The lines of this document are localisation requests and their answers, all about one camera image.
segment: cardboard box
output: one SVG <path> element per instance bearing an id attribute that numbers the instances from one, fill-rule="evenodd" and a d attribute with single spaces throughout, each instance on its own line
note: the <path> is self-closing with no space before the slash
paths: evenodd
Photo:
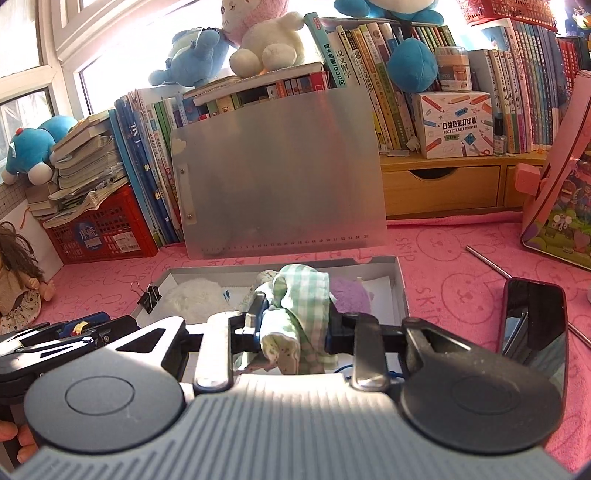
<path id="1" fill-rule="evenodd" d="M 425 158 L 492 155 L 492 109 L 488 93 L 417 93 L 413 104 Z"/>

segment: red plastic crate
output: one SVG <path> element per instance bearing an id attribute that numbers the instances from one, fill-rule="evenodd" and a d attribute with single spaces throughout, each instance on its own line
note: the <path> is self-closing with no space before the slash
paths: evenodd
<path id="1" fill-rule="evenodd" d="M 128 185 L 69 223 L 46 229 L 64 264 L 153 257 L 158 247 Z"/>
<path id="2" fill-rule="evenodd" d="M 550 3 L 546 0 L 458 0 L 466 23 L 480 25 L 491 20 L 510 18 L 558 31 Z"/>

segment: nail polish bottle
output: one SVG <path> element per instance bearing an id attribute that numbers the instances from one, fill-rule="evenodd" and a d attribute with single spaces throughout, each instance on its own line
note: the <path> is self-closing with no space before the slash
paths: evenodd
<path id="1" fill-rule="evenodd" d="M 507 137 L 505 135 L 505 125 L 503 124 L 503 116 L 500 113 L 495 114 L 495 121 L 492 127 L 492 152 L 500 157 L 507 153 Z"/>

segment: black phone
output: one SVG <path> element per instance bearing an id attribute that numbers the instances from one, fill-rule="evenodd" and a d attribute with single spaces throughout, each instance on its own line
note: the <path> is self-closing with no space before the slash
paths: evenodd
<path id="1" fill-rule="evenodd" d="M 564 290 L 552 283 L 509 278 L 503 297 L 497 351 L 543 374 L 564 399 L 568 363 Z"/>

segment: desk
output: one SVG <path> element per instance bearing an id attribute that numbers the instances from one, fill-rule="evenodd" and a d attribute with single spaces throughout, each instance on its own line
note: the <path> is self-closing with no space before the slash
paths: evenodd
<path id="1" fill-rule="evenodd" d="M 169 247 L 153 258 L 67 265 L 54 277 L 57 295 L 44 304 L 39 322 L 71 320 L 104 310 L 112 317 L 130 313 L 142 288 L 167 268 L 307 262 L 328 258 L 397 255 L 408 306 L 425 318 L 472 342 L 493 348 L 501 315 L 505 279 L 465 251 L 471 245 L 510 274 L 560 284 L 566 291 L 569 319 L 591 336 L 591 306 L 586 290 L 591 273 L 524 250 L 519 244 L 520 215 L 515 212 L 391 222 L 388 245 L 290 257 L 194 261 L 184 247 Z M 569 336 L 569 383 L 564 421 L 547 450 L 564 466 L 579 469 L 591 458 L 591 351 Z"/>

